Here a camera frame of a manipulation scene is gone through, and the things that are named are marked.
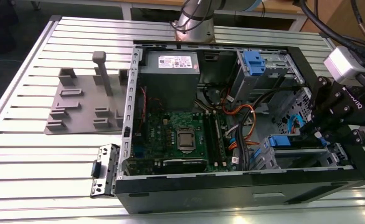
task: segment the cpu socket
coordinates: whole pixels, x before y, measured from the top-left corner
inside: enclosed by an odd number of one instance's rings
[[[179,128],[176,130],[176,148],[185,154],[195,150],[195,129]]]

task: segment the slotted aluminum surface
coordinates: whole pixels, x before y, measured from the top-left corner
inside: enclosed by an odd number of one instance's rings
[[[216,27],[217,42],[295,46],[318,75],[330,52],[311,33]],[[89,199],[90,162],[117,135],[45,136],[60,67],[92,75],[93,51],[106,52],[109,74],[127,69],[133,39],[173,40],[165,23],[64,17],[49,22],[0,101],[0,221],[57,219],[102,223],[365,223],[365,186],[311,202],[231,210],[129,216],[117,199]]]

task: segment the expansion card bracket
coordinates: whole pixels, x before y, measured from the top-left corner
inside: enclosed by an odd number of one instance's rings
[[[90,198],[113,197],[115,173],[117,170],[120,147],[108,144],[101,146],[97,151],[97,157],[92,164],[90,176],[92,188]]]

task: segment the white label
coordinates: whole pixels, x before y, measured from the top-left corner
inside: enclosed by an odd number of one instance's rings
[[[238,157],[232,157],[231,162],[232,162],[234,164],[239,164],[239,158],[238,158]]]
[[[159,56],[159,68],[191,69],[189,56]]]
[[[227,95],[227,100],[232,103],[234,98],[229,95]]]

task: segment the motherboard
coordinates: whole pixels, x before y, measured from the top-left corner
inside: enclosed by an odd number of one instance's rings
[[[127,163],[129,175],[231,171],[224,126],[216,112],[148,113]]]

